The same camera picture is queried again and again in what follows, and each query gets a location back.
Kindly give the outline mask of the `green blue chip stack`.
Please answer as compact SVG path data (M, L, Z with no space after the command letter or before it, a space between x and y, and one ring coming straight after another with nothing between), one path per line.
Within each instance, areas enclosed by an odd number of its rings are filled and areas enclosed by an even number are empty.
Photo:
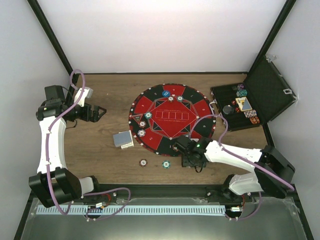
M162 167L165 168L165 169L168 169L170 166L171 166L171 163L169 161L164 161L162 163Z

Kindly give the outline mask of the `grey playing card deck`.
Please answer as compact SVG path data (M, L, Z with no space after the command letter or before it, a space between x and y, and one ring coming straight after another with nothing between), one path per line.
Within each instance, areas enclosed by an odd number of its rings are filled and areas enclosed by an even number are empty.
M114 134L113 142L115 147L131 144L133 142L131 131L127 130Z

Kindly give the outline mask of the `triangular black dealer button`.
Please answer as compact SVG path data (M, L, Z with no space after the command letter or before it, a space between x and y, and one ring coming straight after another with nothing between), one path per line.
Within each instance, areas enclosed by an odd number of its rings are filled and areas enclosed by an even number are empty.
M139 125L142 121L143 115L142 114L136 114L132 115L131 118Z

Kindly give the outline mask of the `blue white ten chip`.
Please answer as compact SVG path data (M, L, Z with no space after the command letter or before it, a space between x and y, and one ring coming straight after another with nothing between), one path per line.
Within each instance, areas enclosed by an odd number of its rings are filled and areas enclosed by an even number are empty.
M143 129L141 129L141 130L138 131L137 134L138 134L140 137L143 137L143 136L145 136L146 132L145 132Z

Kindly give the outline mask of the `red black chip stack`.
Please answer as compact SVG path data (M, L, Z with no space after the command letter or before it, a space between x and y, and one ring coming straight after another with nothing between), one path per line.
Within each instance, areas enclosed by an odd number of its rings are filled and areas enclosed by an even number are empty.
M139 165L140 165L141 167L144 167L144 166L147 165L147 161L146 161L145 159L141 159L141 160L139 161Z

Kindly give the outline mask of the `blue round blind button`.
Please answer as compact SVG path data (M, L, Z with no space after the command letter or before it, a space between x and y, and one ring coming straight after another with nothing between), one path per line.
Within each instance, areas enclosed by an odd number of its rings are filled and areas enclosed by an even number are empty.
M168 91L168 90L164 90L164 91L162 92L162 96L165 97L165 98L168 98L168 97L171 96L171 93L170 93L170 91Z

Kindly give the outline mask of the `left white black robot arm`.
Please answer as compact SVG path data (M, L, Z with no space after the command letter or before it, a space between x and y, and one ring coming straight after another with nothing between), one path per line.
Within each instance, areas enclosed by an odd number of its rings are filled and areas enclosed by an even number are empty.
M47 86L44 90L46 100L36 112L41 130L40 162L36 175L29 177L29 187L46 208L80 199L83 195L97 202L102 196L97 178L93 175L78 178L68 170L64 140L67 122L96 123L107 111L85 102L93 94L89 87L80 88L73 103L67 103L60 85Z

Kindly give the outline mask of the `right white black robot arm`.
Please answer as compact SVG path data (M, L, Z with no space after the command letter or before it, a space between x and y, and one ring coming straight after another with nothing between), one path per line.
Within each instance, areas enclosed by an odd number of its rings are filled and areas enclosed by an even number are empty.
M284 199L289 191L295 189L291 184L295 168L273 146L250 149L222 144L206 137L195 141L180 136L172 148L195 168L220 163L246 170L246 174L233 173L224 181L222 195L229 202L240 195L255 192Z

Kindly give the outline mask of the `white card box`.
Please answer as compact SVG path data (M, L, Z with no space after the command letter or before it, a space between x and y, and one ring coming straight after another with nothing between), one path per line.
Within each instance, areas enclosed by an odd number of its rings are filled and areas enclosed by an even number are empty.
M122 150L123 149L128 149L128 148L134 147L134 144L133 143L127 143L127 144L121 145L120 147L121 147Z

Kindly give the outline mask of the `round red black poker mat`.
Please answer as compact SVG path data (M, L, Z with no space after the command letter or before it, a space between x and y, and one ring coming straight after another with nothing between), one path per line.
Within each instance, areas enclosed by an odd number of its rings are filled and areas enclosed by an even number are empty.
M165 90L170 91L173 102L163 97ZM177 101L178 96L182 96L183 101ZM132 119L132 115L138 114L142 114L145 127ZM157 155L177 157L179 153L173 150L173 144L178 137L211 138L216 119L212 116L210 101L200 91L184 84L163 83L137 96L129 110L128 124L133 138L143 148ZM145 136L139 136L139 130L144 130Z

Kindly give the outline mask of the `black round puck in case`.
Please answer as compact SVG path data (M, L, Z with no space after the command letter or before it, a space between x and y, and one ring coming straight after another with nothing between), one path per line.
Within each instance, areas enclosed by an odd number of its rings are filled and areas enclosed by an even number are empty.
M222 111L225 115L230 115L234 113L234 108L231 105L225 105Z

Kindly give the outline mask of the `orange chips in case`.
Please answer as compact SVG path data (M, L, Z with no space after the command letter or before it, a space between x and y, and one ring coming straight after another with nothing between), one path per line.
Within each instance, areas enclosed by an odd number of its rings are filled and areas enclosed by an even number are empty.
M260 124L260 119L259 119L258 116L250 117L249 120L250 120L250 122L251 122L253 125Z

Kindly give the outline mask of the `card deck in case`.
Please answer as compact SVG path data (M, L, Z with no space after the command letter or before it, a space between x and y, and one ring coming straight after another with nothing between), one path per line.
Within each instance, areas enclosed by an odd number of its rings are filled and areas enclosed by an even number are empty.
M250 110L253 109L252 106L251 106L251 104L250 104L250 102L249 102L249 100L247 99L246 96L244 96L244 97L237 97L237 98L235 99L235 101L236 101L239 109L240 109L242 112L250 111Z

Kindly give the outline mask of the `teal chips in case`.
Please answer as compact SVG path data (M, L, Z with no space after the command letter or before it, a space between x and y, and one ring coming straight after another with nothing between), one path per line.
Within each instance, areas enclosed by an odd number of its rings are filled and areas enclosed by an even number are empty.
M236 96L238 98L246 97L248 95L248 91L246 89L240 89L236 92Z

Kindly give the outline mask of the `black poker chip case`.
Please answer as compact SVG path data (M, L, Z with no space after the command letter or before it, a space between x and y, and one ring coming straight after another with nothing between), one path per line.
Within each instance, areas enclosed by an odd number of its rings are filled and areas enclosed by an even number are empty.
M298 100L272 60L265 56L243 82L214 86L211 95L216 106L228 122L229 131L255 128L274 120ZM236 103L236 92L247 90L247 99L252 110L241 111ZM223 107L230 105L232 114L224 114ZM251 117L258 116L260 124L252 124Z

